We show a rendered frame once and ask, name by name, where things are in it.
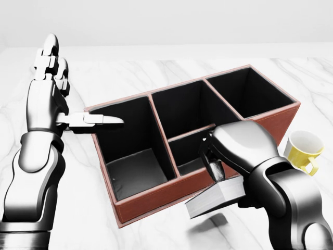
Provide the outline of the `grey book with white pages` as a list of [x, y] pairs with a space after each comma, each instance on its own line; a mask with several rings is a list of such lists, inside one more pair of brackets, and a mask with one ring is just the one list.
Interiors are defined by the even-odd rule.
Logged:
[[245, 196], [242, 176], [217, 182], [185, 203], [190, 218], [237, 203]]

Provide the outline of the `red-brown desk caddy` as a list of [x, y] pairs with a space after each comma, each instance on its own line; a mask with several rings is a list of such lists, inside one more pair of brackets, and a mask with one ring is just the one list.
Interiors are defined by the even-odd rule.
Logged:
[[118, 226], [213, 184], [199, 146], [216, 126], [251, 119], [280, 143], [299, 107], [250, 65], [88, 107], [124, 120], [121, 128], [93, 134]]

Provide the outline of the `yellow mug with white inside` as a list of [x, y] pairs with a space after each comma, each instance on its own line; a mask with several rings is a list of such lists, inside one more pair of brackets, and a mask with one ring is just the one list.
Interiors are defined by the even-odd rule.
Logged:
[[315, 158], [324, 150], [324, 143], [309, 131], [293, 131], [287, 141], [284, 156], [293, 166], [313, 176], [318, 171]]

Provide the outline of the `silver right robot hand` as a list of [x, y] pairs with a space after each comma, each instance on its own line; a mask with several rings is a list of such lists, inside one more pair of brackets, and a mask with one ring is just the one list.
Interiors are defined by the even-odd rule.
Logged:
[[284, 162], [270, 133], [252, 120], [221, 125], [210, 131], [200, 146], [200, 156], [210, 175], [217, 173], [209, 166], [210, 159], [220, 159], [244, 178], [244, 190], [268, 212], [284, 215], [286, 203], [277, 188], [268, 179], [266, 171]]

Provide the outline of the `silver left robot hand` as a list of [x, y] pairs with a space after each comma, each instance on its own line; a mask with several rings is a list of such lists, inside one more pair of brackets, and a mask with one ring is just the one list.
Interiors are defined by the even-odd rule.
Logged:
[[70, 130], [77, 134], [95, 133], [99, 129], [116, 129], [124, 125], [121, 118], [90, 114], [69, 113], [65, 97], [69, 95], [68, 63], [59, 57], [59, 42], [49, 34], [37, 51], [36, 69], [27, 99], [28, 131], [49, 131], [62, 135]]

